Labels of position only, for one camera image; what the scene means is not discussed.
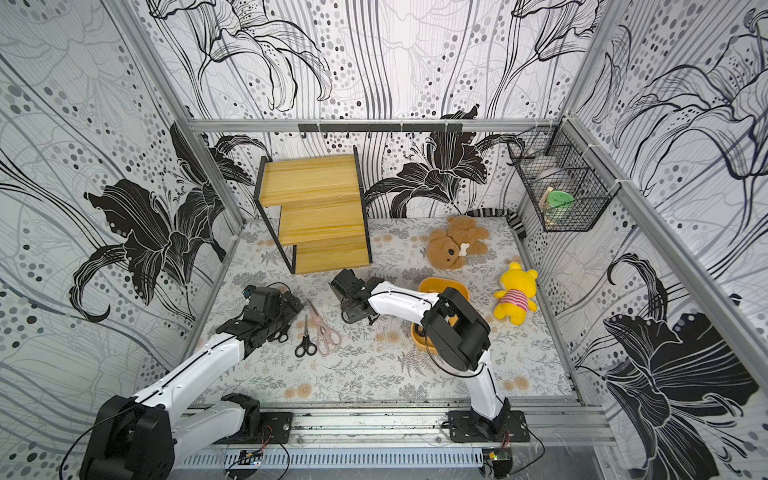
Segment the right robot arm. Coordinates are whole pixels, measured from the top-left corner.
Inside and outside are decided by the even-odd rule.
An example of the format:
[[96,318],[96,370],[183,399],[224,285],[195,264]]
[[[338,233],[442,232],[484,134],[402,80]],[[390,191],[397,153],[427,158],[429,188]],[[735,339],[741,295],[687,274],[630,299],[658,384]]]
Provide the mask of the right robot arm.
[[493,428],[501,425],[510,406],[496,388],[490,326],[458,290],[419,292],[378,277],[364,281],[351,269],[340,271],[330,287],[347,324],[392,316],[421,328],[439,358],[437,366],[465,382],[477,421]]

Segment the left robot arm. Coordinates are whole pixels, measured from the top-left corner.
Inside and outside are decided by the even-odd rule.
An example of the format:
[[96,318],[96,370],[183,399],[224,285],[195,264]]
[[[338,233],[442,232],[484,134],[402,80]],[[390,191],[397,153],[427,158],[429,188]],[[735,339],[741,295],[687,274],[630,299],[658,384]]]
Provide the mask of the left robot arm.
[[249,286],[239,315],[220,325],[191,357],[130,397],[99,409],[79,476],[82,479],[165,479],[189,457],[217,442],[284,445],[290,413],[264,414],[255,398],[229,393],[187,415],[191,404],[226,371],[266,343],[284,342],[301,312],[290,291]]

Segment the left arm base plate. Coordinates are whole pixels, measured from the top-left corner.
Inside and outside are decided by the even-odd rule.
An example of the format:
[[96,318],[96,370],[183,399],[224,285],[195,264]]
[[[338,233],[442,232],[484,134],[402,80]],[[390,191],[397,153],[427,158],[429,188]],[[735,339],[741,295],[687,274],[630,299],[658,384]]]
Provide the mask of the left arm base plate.
[[294,414],[285,411],[261,412],[256,417],[247,417],[244,425],[235,434],[214,442],[215,445],[257,446],[287,444],[293,427]]

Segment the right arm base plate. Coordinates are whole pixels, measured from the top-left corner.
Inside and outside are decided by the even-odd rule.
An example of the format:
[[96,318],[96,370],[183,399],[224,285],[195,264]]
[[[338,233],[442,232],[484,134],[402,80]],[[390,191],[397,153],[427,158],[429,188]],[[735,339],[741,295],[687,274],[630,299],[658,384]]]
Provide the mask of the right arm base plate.
[[526,443],[531,440],[522,411],[502,410],[494,420],[472,411],[449,411],[441,427],[454,443]]

